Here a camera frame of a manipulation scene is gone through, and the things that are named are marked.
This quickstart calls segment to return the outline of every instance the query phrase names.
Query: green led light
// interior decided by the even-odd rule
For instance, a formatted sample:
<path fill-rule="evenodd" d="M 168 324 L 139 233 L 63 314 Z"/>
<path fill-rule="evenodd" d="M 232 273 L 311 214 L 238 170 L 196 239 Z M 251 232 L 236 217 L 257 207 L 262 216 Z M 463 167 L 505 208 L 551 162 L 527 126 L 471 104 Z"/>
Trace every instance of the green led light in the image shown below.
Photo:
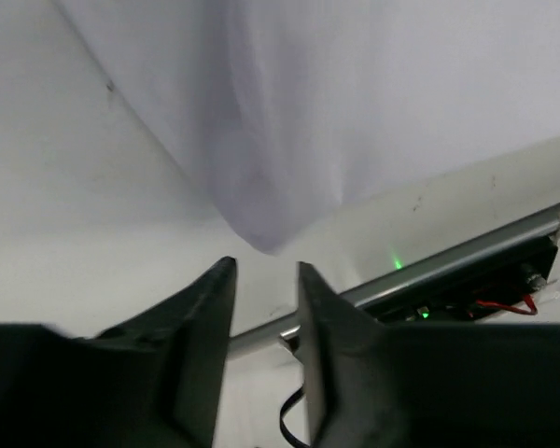
<path fill-rule="evenodd" d="M 392 256 L 392 262 L 395 269 L 402 269 L 402 262 L 394 255 Z"/>

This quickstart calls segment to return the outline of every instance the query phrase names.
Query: black cable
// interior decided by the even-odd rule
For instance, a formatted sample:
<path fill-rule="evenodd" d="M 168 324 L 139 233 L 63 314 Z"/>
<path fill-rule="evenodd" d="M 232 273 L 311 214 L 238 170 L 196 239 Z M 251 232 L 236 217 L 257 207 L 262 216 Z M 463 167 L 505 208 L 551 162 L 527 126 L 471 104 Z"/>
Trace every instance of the black cable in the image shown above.
<path fill-rule="evenodd" d="M 290 446 L 292 446 L 293 448 L 309 448 L 309 445 L 307 443 L 304 443 L 299 439 L 297 439 L 295 436 L 293 436 L 292 433 L 288 430 L 286 424 L 284 423 L 284 417 L 292 408 L 295 407 L 295 405 L 299 401 L 301 401 L 303 396 L 304 396 L 304 389 L 303 386 L 301 386 L 294 394 L 288 397 L 288 399 L 282 405 L 282 408 L 280 408 L 280 432 L 282 433 L 284 439 L 288 443 L 290 443 Z"/>

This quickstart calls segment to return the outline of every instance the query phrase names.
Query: white cloth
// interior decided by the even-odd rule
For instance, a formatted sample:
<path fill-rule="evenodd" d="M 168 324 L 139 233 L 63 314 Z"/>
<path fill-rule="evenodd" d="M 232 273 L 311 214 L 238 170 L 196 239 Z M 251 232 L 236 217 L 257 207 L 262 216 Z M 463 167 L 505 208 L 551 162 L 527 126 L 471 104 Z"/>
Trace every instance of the white cloth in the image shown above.
<path fill-rule="evenodd" d="M 345 203 L 560 135 L 560 0 L 58 1 L 264 251 Z"/>

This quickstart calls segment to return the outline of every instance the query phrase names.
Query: metal rod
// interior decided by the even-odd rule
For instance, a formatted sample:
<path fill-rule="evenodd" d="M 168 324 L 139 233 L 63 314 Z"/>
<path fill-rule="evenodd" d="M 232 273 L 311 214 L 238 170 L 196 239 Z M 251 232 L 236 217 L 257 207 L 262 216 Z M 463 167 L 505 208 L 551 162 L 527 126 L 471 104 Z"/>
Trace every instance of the metal rod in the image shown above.
<path fill-rule="evenodd" d="M 497 252 L 535 238 L 556 233 L 560 229 L 560 203 L 524 217 L 507 226 L 490 231 L 437 255 L 423 259 L 404 270 L 395 271 L 346 290 L 342 296 L 357 308 L 367 307 L 396 291 L 422 284 L 486 259 Z M 230 353 L 235 357 L 259 345 L 269 343 L 282 334 L 290 338 L 298 331 L 295 313 L 290 313 L 231 338 Z"/>

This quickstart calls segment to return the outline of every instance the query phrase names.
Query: black plastic part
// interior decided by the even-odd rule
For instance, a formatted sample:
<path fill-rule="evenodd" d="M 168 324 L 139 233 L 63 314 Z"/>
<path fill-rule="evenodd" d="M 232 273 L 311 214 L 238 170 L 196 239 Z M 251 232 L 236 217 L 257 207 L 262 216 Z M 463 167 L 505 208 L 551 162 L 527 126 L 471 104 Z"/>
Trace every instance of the black plastic part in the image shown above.
<path fill-rule="evenodd" d="M 560 325 L 385 326 L 299 283 L 312 446 L 560 447 Z"/>
<path fill-rule="evenodd" d="M 93 340 L 0 325 L 0 447 L 211 446 L 236 262 Z"/>

